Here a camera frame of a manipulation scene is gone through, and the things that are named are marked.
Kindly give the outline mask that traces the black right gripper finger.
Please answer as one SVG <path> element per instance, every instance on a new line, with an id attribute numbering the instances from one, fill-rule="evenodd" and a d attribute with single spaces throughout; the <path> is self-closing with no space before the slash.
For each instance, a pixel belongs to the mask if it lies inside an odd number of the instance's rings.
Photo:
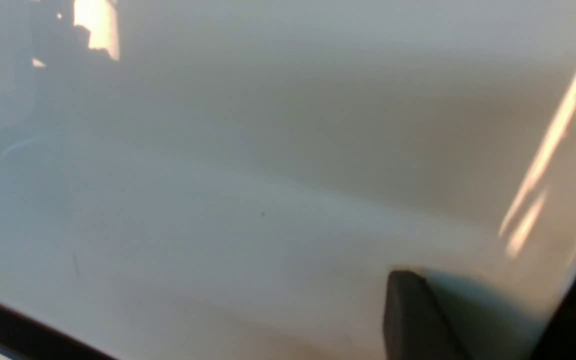
<path id="1" fill-rule="evenodd" d="M 382 337 L 387 360 L 470 360 L 427 280 L 414 272 L 388 274 Z"/>

